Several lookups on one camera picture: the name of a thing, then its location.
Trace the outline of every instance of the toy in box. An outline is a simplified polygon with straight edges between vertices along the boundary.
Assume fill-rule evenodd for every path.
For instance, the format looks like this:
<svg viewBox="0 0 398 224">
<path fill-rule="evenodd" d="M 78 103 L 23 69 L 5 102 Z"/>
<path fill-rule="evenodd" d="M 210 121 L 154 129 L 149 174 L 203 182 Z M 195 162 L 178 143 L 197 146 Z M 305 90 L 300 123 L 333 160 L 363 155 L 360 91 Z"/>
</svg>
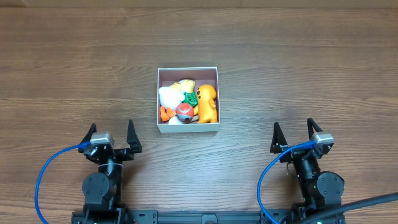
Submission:
<svg viewBox="0 0 398 224">
<path fill-rule="evenodd" d="M 162 133 L 218 131 L 216 67 L 159 68 L 157 125 Z"/>
</svg>

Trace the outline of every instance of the green toy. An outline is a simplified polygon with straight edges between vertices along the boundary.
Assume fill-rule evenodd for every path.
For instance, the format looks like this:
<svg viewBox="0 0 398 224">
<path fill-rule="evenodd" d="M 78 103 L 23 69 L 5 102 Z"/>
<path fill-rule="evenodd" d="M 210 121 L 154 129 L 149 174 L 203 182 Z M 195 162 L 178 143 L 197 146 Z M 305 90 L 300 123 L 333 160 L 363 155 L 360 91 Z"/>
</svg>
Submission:
<svg viewBox="0 0 398 224">
<path fill-rule="evenodd" d="M 198 104 L 197 94 L 193 92 L 193 93 L 184 93 L 184 95 L 185 95 L 185 100 L 183 102 L 188 103 L 192 107 L 196 107 L 196 105 Z"/>
</svg>

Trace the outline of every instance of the yellow toy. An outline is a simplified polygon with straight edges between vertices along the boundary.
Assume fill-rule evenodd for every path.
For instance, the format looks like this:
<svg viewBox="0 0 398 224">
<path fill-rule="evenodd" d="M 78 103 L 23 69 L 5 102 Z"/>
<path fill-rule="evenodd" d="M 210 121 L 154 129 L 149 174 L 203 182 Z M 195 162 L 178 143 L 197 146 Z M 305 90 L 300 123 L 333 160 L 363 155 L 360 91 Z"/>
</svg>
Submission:
<svg viewBox="0 0 398 224">
<path fill-rule="evenodd" d="M 205 84 L 198 88 L 198 124 L 217 123 L 217 109 L 215 99 L 217 92 L 211 85 Z"/>
<path fill-rule="evenodd" d="M 193 80 L 181 80 L 178 83 L 170 85 L 171 88 L 181 91 L 184 93 L 193 93 L 195 87 L 195 81 Z"/>
</svg>

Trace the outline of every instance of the wooden table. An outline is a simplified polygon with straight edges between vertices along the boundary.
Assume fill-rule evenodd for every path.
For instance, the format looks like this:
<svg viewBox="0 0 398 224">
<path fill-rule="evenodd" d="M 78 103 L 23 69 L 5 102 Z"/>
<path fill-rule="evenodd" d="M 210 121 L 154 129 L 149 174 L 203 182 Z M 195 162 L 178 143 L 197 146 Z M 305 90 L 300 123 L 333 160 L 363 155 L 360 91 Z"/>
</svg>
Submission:
<svg viewBox="0 0 398 224">
<path fill-rule="evenodd" d="M 209 66 L 220 131 L 160 134 L 157 68 Z M 44 162 L 91 123 L 126 146 L 129 119 L 143 145 L 124 167 L 132 208 L 259 210 L 273 123 L 297 144 L 308 117 L 336 139 L 319 164 L 346 180 L 343 203 L 398 189 L 397 10 L 0 9 L 1 223 L 40 223 Z M 50 164 L 39 198 L 50 223 L 70 223 L 95 171 L 77 151 Z M 301 201 L 285 164 L 262 197 L 267 208 Z M 396 223 L 397 207 L 349 212 L 347 223 Z"/>
</svg>

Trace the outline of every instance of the white plush toy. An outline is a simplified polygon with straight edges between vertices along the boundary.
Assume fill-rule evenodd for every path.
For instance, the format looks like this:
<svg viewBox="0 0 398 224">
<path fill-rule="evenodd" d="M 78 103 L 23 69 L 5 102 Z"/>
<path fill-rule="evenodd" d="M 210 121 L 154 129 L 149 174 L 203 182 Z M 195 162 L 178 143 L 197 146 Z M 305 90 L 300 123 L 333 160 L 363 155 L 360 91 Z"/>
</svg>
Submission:
<svg viewBox="0 0 398 224">
<path fill-rule="evenodd" d="M 174 116 L 169 119 L 169 124 L 182 124 L 182 121 L 177 116 Z"/>
<path fill-rule="evenodd" d="M 175 111 L 183 100 L 185 100 L 185 96 L 181 91 L 169 86 L 159 88 L 159 101 L 164 108 L 171 108 Z"/>
</svg>

